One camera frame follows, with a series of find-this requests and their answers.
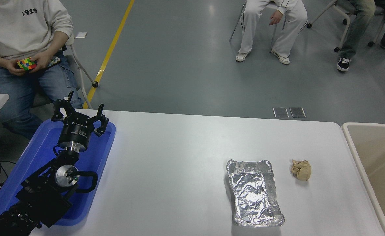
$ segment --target rubik's cube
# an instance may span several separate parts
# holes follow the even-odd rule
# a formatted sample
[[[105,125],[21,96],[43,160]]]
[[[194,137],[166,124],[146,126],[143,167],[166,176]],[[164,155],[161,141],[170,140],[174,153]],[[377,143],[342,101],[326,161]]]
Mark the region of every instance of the rubik's cube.
[[[36,67],[35,62],[31,61],[31,58],[25,58],[17,62],[18,66],[24,70],[32,70]]]

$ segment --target crumpled paper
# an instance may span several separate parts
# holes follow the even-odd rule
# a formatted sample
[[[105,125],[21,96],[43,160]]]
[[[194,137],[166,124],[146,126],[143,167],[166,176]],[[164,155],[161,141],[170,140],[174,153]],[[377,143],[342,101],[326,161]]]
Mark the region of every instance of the crumpled paper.
[[[306,181],[312,174],[312,168],[309,161],[296,161],[293,160],[293,166],[291,167],[291,173],[296,174],[297,179]]]

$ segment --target blue jeans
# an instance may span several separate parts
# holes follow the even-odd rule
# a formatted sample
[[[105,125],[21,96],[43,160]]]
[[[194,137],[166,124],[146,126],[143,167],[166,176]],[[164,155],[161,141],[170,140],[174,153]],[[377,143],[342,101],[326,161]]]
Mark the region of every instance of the blue jeans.
[[[74,91],[71,104],[74,108],[82,108],[83,101],[77,95],[77,83],[68,61],[62,51],[56,56],[61,59],[59,64],[46,71],[26,73],[22,77],[0,67],[0,93],[9,95],[8,101],[0,109],[0,121],[12,133],[31,139],[42,123],[40,118],[29,112],[39,87],[53,103]]]
[[[358,43],[366,31],[374,13],[375,6],[381,6],[384,9],[385,16],[385,0],[348,0],[356,8],[356,18],[351,22],[348,29],[347,39],[342,45],[339,53],[340,57],[352,58],[357,51]],[[385,33],[381,40],[381,44],[385,46]]]

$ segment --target storage bin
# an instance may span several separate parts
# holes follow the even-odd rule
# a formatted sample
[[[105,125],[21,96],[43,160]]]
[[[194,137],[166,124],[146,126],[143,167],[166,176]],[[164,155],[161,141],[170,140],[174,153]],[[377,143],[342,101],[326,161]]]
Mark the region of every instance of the storage bin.
[[[385,124],[345,123],[342,130],[385,232]]]
[[[0,190],[0,214],[18,202],[16,194],[22,189],[20,183],[48,161],[56,157],[53,152],[53,147],[58,142],[62,127],[62,122],[53,122],[51,120],[44,121],[40,125],[16,166],[13,168],[5,185]],[[78,170],[96,172],[98,174],[97,187],[87,194],[73,194],[69,199],[69,201],[73,203],[73,206],[64,217],[57,221],[56,225],[75,225],[89,212],[98,185],[101,184],[102,172],[115,137],[115,131],[115,125],[109,122],[102,136],[97,137],[92,133],[89,147],[86,151],[80,153],[80,159],[76,162],[76,167]],[[78,184],[80,188],[86,189],[90,187],[91,182],[92,178],[82,177]]]

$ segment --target aluminum foil tray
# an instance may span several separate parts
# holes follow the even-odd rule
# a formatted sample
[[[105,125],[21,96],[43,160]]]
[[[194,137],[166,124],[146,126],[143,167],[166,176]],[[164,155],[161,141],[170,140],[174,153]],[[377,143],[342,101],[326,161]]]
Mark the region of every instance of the aluminum foil tray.
[[[227,162],[227,174],[235,197],[235,222],[242,227],[282,226],[271,163]]]

